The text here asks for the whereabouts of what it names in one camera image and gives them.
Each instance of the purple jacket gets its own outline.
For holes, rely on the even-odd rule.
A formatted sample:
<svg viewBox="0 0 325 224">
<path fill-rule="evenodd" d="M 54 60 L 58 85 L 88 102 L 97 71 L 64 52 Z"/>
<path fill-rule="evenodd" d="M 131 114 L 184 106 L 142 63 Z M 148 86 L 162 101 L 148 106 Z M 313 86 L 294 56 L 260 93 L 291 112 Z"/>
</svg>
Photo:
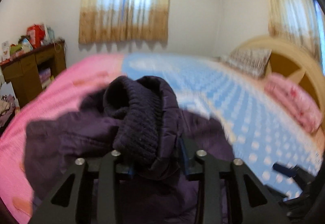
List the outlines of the purple jacket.
<svg viewBox="0 0 325 224">
<path fill-rule="evenodd" d="M 181 135 L 218 159 L 234 159 L 220 122 L 179 109 L 165 80 L 120 77 L 88 96 L 79 112 L 27 126 L 26 176 L 35 198 L 43 200 L 76 158 L 102 157 L 117 149 L 141 168 L 120 185 L 123 223 L 192 224 L 198 183 L 185 179 L 174 157 Z"/>
</svg>

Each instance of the wooden headboard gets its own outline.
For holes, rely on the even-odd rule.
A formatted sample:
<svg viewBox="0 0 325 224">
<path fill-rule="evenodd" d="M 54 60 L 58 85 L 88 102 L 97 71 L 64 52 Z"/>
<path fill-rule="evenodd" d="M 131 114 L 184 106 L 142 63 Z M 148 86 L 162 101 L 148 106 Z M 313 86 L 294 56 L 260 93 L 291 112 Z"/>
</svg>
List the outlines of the wooden headboard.
<svg viewBox="0 0 325 224">
<path fill-rule="evenodd" d="M 254 48 L 272 50 L 266 76 L 276 72 L 290 78 L 311 95 L 325 114 L 325 77 L 317 61 L 294 44 L 270 36 L 250 39 L 238 47 L 238 49 Z M 325 119 L 323 119 L 322 128 L 325 129 Z"/>
</svg>

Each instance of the pink pillow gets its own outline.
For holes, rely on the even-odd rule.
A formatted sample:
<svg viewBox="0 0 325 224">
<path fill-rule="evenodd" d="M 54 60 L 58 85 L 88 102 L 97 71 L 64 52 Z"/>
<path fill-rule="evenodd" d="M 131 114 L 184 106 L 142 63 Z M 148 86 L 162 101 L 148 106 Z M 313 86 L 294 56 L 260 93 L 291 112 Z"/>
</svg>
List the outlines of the pink pillow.
<svg viewBox="0 0 325 224">
<path fill-rule="evenodd" d="M 284 105 L 306 132 L 318 130 L 323 115 L 313 98 L 299 85 L 281 74 L 272 73 L 264 90 Z"/>
</svg>

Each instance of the wooden desk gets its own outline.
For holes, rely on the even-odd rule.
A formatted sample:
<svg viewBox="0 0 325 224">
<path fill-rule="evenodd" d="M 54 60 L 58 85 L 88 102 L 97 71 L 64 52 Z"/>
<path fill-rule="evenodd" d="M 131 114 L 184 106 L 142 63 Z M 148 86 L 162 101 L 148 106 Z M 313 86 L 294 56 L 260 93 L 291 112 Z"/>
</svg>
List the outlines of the wooden desk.
<svg viewBox="0 0 325 224">
<path fill-rule="evenodd" d="M 28 104 L 43 91 L 38 75 L 39 65 L 51 68 L 51 75 L 54 77 L 64 71 L 64 42 L 34 49 L 1 66 L 5 81 L 12 83 L 20 107 Z"/>
</svg>

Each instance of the wall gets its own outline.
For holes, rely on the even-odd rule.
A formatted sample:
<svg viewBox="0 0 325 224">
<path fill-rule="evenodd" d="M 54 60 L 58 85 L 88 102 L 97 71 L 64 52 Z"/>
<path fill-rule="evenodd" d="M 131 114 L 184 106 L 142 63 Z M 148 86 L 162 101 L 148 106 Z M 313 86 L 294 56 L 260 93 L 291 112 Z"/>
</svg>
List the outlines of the wall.
<svg viewBox="0 0 325 224">
<path fill-rule="evenodd" d="M 229 54 L 242 42 L 267 35 L 268 0 L 222 0 L 222 21 L 213 56 Z"/>
<path fill-rule="evenodd" d="M 2 0 L 0 2 L 0 46 L 18 42 L 26 29 L 45 20 L 45 0 Z"/>
<path fill-rule="evenodd" d="M 52 11 L 47 23 L 67 43 L 67 66 L 95 53 L 175 52 L 210 56 L 216 45 L 221 18 L 220 0 L 170 0 L 169 39 L 167 44 L 124 42 L 79 45 L 79 10 L 81 0 L 48 0 Z"/>
</svg>

